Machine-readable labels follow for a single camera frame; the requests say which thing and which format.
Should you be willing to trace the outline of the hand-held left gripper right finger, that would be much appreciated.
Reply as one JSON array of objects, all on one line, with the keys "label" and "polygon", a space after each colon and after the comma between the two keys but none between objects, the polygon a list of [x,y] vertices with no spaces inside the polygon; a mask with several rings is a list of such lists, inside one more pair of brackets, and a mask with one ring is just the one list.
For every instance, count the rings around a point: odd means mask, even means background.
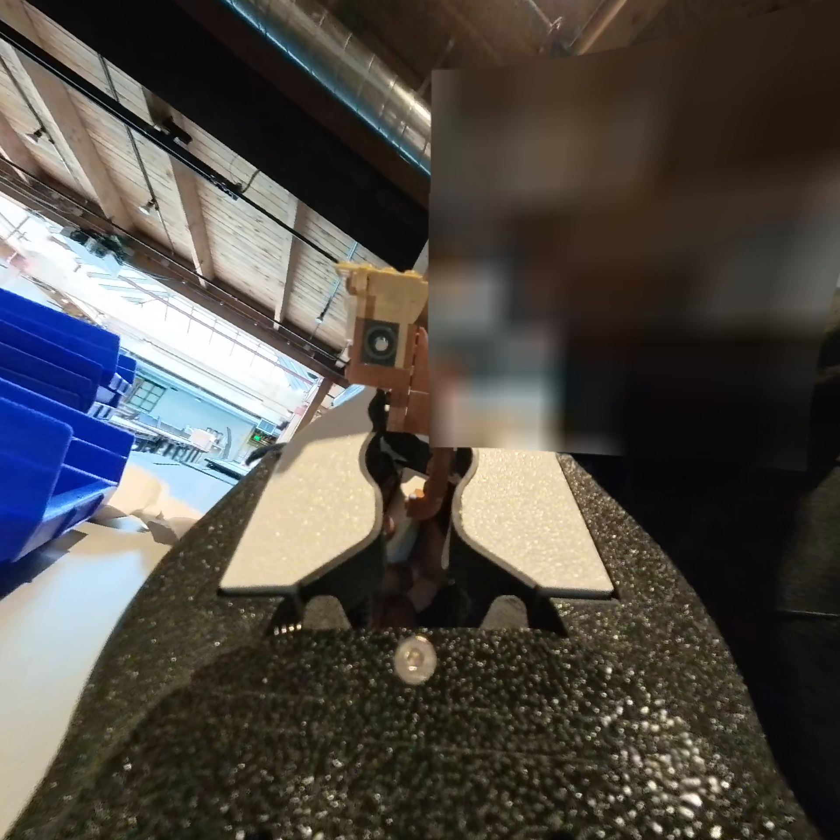
[{"label": "hand-held left gripper right finger", "polygon": [[453,529],[466,546],[540,595],[614,595],[557,454],[471,455],[451,512]]}]

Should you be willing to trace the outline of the blue compartment bins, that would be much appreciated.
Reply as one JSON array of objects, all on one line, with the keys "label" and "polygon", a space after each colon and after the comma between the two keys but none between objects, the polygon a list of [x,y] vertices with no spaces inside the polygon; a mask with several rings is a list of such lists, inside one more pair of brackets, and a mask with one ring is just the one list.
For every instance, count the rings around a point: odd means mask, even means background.
[{"label": "blue compartment bins", "polygon": [[130,394],[137,372],[137,360],[129,354],[120,353],[116,371],[100,385],[96,401],[89,414],[102,420],[109,420],[124,404]]}]

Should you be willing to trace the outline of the stack of blue bins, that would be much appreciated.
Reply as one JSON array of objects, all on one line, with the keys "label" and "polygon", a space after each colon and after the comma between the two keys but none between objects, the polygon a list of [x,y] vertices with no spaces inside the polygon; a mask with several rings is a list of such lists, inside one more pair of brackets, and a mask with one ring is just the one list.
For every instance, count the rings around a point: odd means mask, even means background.
[{"label": "stack of blue bins", "polygon": [[115,333],[2,290],[3,399],[23,404],[23,391],[89,414],[121,352]]}]

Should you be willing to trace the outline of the blue plastic bin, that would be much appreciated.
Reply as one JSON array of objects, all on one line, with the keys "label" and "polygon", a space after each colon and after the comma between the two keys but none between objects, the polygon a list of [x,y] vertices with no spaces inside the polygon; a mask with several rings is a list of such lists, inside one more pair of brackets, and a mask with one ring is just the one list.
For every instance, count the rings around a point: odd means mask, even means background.
[{"label": "blue plastic bin", "polygon": [[90,519],[112,498],[134,437],[8,380],[1,382],[1,562]]}]

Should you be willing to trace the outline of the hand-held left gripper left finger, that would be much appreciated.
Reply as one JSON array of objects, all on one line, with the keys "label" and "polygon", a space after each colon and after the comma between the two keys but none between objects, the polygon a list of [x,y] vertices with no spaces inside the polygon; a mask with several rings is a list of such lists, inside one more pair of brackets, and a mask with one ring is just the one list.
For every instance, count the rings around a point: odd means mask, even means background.
[{"label": "hand-held left gripper left finger", "polygon": [[382,492],[366,462],[374,387],[297,431],[245,526],[219,589],[293,595],[381,534]]}]

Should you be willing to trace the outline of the tan and brown brick figure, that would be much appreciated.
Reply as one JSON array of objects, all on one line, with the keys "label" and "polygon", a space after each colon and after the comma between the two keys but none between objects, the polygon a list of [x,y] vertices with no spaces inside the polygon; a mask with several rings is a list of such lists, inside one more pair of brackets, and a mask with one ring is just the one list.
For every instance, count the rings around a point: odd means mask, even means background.
[{"label": "tan and brown brick figure", "polygon": [[409,497],[405,510],[415,522],[445,529],[455,451],[433,444],[427,279],[414,270],[347,261],[335,269],[349,295],[346,379],[371,391],[376,433],[396,437],[412,454],[427,446],[419,464],[423,488]]}]

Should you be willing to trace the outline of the metal ventilation duct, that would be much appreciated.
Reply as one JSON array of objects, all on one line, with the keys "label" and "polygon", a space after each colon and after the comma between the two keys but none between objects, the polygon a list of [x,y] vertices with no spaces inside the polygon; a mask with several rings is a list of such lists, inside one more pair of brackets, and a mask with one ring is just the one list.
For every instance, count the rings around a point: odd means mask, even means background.
[{"label": "metal ventilation duct", "polygon": [[225,1],[408,163],[431,174],[431,108],[320,2]]}]

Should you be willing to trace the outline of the black ceiling track rail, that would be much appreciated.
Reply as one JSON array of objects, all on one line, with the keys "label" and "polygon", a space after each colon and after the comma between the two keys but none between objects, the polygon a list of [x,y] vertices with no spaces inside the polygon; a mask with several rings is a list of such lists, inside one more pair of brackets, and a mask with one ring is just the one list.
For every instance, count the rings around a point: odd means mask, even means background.
[{"label": "black ceiling track rail", "polygon": [[261,216],[287,231],[291,237],[302,242],[323,258],[335,265],[339,264],[339,257],[331,254],[304,234],[299,233],[293,226],[283,222],[278,216],[261,205],[258,205],[250,196],[245,194],[244,188],[238,187],[220,172],[217,172],[209,164],[190,152],[186,144],[182,142],[182,137],[185,136],[185,133],[181,129],[176,129],[175,131],[166,130],[143,120],[133,111],[123,106],[118,99],[109,96],[105,91],[99,89],[73,69],[61,63],[48,51],[38,46],[31,38],[27,38],[21,34],[10,24],[5,22],[1,23],[1,38],[4,43],[13,47],[24,57],[33,61],[38,67],[46,70],[52,77],[65,83],[70,89],[95,104],[101,111],[116,119],[130,132],[143,137],[156,148],[167,153],[171,159],[183,164],[188,170],[198,175],[205,182],[218,189],[218,191],[235,201],[241,201],[252,207]]}]

